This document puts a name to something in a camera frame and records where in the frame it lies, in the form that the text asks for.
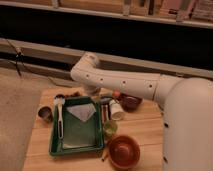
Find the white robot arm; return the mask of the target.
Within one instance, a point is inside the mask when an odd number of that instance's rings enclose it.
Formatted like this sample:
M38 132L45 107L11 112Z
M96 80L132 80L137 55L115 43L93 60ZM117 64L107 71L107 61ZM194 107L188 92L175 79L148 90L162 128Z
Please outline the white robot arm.
M86 52L71 69L71 78L153 101L163 109L163 171L213 171L213 81L98 65L98 56Z

